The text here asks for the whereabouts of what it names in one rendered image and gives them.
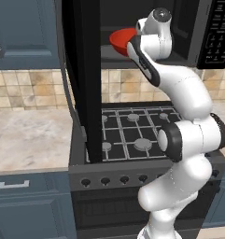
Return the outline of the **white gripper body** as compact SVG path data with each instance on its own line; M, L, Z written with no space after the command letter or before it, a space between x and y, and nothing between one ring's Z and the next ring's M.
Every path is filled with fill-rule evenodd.
M135 25L135 29L138 35L146 35L147 32L145 30L147 18L139 19Z

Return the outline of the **red bowl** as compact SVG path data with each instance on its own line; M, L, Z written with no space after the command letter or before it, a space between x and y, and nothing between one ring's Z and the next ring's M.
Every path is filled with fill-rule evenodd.
M117 53L127 57L127 43L135 35L137 35L137 32L134 28L123 28L113 32L109 41Z

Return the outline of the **black microwave oven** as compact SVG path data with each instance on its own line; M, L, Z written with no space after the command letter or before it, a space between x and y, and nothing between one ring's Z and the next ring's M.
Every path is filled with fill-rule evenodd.
M109 37L117 30L134 27L157 7L166 8L172 15L173 49L163 64L225 68L225 0L100 0L104 69L135 67L114 50Z

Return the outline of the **black microwave door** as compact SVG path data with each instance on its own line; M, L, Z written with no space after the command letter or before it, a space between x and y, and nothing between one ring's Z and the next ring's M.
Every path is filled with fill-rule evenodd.
M101 42L99 0L54 0L58 55L67 90L73 92L71 111L91 163L102 160Z

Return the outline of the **blue base cupboard door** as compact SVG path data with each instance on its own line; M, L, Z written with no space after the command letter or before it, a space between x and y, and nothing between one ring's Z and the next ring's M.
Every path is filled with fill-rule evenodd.
M203 224L204 228L225 227L225 173Z
M77 239L70 200L0 200L0 239Z

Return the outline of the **black stove with oven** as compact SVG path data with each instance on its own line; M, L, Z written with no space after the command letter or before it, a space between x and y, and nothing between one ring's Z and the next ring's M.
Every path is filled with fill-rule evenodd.
M73 156L69 162L77 239L136 239L149 219L138 190L172 167L159 148L158 131L179 120L169 102L102 105L102 160ZM139 181L141 175L148 176L146 182ZM126 184L122 176L129 177ZM110 179L107 186L103 177ZM91 181L88 187L81 184L84 178Z

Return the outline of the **blue drawer front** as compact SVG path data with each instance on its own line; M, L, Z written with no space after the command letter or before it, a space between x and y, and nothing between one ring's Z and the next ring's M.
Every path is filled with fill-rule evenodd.
M30 180L28 188L0 190L0 201L26 197L70 196L66 172L0 176L0 182L4 181L7 184L20 184L24 180Z

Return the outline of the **blue wall cupboard door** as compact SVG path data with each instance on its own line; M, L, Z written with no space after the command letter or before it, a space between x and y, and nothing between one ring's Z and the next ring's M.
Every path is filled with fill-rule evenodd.
M59 67L53 0L0 0L0 70Z

